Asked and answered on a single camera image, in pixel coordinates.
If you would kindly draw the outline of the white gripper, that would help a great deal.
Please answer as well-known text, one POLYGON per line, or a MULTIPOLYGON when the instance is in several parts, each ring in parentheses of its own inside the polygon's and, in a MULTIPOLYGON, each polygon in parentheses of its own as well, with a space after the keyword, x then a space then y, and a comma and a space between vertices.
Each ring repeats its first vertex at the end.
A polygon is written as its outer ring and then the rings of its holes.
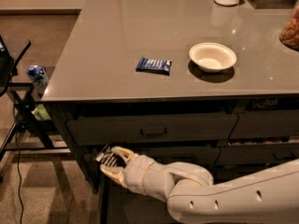
POLYGON ((101 172, 115 183, 128 188, 131 192, 145 195, 143 180, 155 160, 145 155, 137 155, 132 150, 124 147, 113 147, 111 151, 127 165, 124 169, 119 166, 108 167, 101 165, 101 172))

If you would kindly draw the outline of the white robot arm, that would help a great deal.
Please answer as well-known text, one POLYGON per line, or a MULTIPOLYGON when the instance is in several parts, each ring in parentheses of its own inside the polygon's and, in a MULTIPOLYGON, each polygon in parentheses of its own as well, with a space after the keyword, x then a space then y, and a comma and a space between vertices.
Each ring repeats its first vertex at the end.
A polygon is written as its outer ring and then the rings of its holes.
POLYGON ((202 166, 160 164, 123 147, 106 146, 96 160, 111 180, 167 203, 170 216, 184 224, 299 223, 299 160, 220 184, 202 166))

